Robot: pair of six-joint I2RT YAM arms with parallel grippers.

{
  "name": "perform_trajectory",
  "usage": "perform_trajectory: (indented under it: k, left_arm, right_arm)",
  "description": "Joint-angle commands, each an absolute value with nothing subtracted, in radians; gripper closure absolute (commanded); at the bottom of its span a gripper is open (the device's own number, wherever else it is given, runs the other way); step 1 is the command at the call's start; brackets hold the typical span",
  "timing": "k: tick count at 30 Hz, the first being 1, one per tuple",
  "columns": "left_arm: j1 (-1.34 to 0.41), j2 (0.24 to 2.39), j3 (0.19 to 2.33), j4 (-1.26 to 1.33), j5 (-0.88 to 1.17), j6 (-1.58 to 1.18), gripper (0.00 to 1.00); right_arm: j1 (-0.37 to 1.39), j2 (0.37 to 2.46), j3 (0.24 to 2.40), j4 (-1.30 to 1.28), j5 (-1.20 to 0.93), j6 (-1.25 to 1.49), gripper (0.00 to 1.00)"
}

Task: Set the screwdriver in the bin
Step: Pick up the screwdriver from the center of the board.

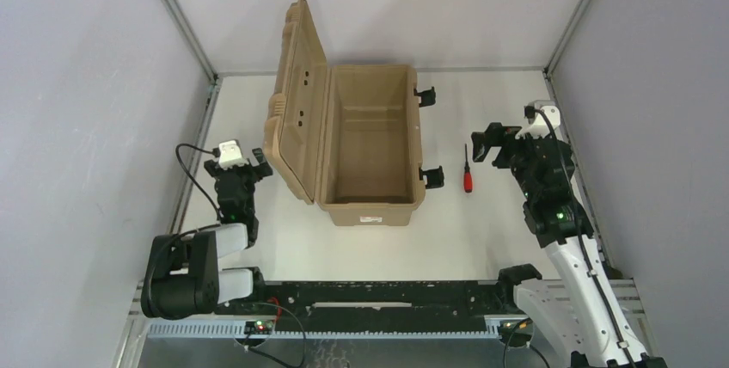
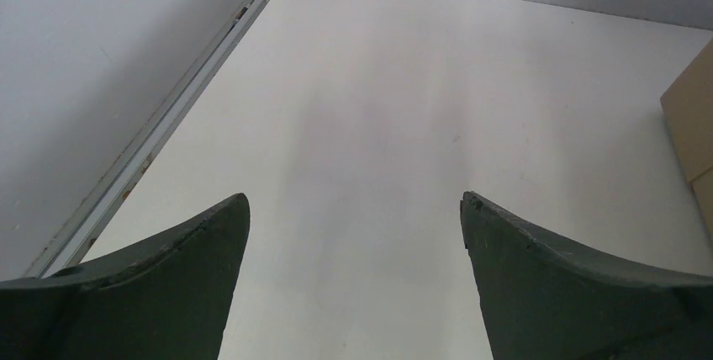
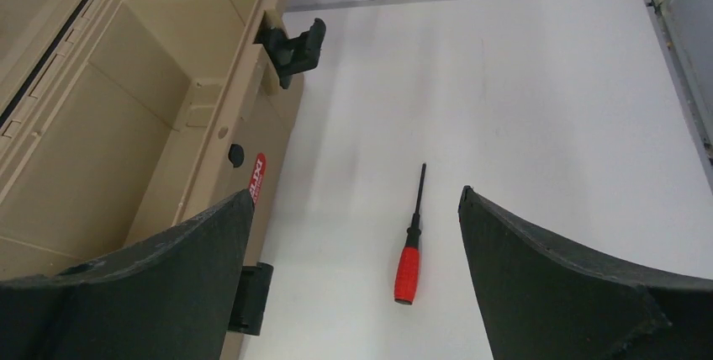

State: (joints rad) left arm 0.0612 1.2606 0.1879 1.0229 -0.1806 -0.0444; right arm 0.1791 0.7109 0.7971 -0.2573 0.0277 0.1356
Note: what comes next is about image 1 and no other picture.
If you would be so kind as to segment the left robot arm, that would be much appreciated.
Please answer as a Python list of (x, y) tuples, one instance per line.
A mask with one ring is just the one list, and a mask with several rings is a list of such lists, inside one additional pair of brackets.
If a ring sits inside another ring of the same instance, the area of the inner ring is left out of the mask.
[(273, 170), (262, 149), (255, 148), (253, 155), (255, 164), (241, 154), (237, 142), (220, 144), (204, 164), (217, 195), (215, 223), (154, 238), (140, 298), (145, 316), (180, 320), (211, 314), (220, 304), (254, 297), (262, 287), (257, 267), (224, 268), (220, 263), (258, 239), (255, 185)]

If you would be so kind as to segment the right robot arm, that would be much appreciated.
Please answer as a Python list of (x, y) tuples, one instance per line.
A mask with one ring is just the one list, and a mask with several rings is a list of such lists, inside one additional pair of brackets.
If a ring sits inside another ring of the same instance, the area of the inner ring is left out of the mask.
[(473, 162), (495, 148), (492, 165), (513, 175), (525, 197), (524, 221), (558, 271), (572, 308), (553, 303), (530, 265), (500, 270), (505, 295), (568, 367), (664, 367), (632, 330), (611, 288), (594, 230), (573, 192), (570, 145), (554, 132), (535, 137), (498, 122), (472, 133), (471, 141)]

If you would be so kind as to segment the red handled screwdriver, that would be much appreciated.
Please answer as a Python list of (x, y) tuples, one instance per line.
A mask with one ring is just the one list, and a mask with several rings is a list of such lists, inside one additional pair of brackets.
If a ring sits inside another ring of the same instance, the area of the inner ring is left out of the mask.
[(473, 178), (469, 165), (469, 148), (466, 144), (464, 145), (463, 190), (465, 193), (472, 193), (474, 190)]

